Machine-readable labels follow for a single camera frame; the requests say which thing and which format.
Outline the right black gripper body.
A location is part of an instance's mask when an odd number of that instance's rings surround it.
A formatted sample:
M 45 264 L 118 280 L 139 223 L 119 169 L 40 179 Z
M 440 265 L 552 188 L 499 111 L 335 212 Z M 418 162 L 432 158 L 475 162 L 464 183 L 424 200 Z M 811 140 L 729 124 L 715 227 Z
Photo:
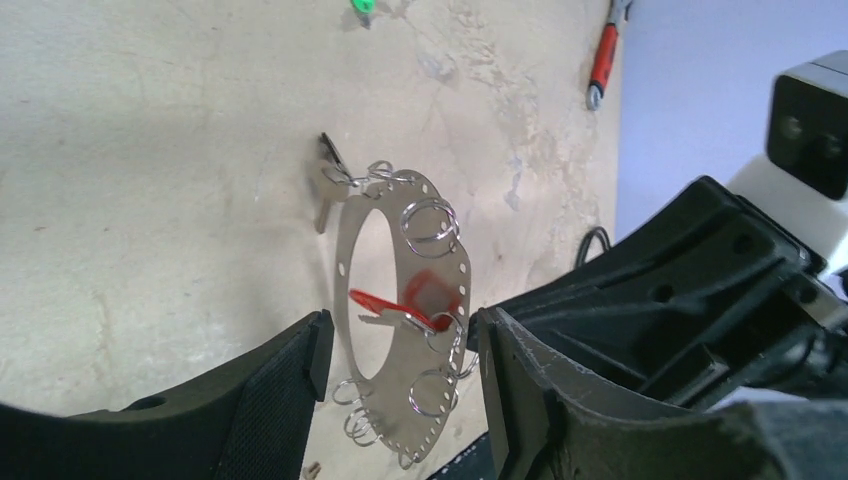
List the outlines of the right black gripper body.
M 669 405 L 739 387 L 847 396 L 847 305 L 825 259 L 703 176 L 645 224 L 500 308 L 594 373 Z

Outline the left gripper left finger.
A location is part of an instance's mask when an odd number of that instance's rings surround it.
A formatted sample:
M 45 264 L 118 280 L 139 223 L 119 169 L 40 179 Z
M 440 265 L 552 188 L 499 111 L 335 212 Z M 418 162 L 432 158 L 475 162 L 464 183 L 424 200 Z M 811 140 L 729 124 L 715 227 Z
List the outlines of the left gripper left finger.
M 297 479 L 334 340 L 326 310 L 117 411 L 1 408 L 5 479 Z

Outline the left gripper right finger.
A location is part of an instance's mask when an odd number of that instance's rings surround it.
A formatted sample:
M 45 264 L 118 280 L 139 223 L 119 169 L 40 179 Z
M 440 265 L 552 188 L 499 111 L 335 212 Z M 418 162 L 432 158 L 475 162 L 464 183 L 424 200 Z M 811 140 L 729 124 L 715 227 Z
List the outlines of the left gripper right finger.
M 843 401 L 697 412 L 595 374 L 498 308 L 477 314 L 484 404 L 500 479 L 843 479 Z

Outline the red tagged key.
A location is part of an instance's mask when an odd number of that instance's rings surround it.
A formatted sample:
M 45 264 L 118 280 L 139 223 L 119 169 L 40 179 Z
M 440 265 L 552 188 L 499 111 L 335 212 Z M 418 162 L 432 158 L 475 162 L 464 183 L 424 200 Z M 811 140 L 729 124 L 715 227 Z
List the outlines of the red tagged key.
M 391 302 L 361 289 L 350 289 L 349 298 L 366 310 L 383 315 L 389 312 L 404 314 L 410 322 L 426 333 L 440 333 L 449 328 L 451 314 L 459 313 L 467 289 L 452 285 L 433 270 L 416 273 L 400 294 Z

